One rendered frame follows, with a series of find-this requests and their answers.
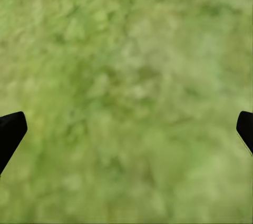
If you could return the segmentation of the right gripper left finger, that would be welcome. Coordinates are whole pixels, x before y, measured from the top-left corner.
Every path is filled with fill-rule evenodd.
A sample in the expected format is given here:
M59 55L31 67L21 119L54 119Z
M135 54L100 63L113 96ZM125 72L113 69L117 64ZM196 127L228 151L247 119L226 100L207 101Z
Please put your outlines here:
M22 111L0 117L0 175L26 133Z

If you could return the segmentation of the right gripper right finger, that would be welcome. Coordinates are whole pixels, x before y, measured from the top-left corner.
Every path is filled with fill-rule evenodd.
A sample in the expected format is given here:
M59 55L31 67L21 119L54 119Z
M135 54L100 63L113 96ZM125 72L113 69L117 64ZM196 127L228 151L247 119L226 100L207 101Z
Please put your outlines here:
M253 113L241 111L236 130L253 154Z

